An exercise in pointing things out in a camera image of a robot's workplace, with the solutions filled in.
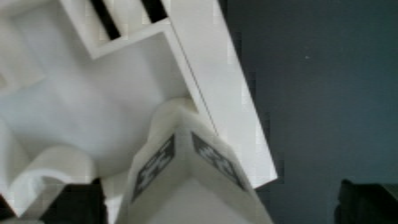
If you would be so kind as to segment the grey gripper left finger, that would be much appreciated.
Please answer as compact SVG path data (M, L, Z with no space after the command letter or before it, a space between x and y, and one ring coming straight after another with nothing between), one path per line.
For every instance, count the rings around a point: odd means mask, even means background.
M107 224L105 193L100 179L70 184L41 216L45 224Z

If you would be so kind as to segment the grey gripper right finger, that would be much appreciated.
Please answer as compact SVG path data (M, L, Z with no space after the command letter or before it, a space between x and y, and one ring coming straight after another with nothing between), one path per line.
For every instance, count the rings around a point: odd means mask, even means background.
M398 184L342 181L335 224L398 224Z

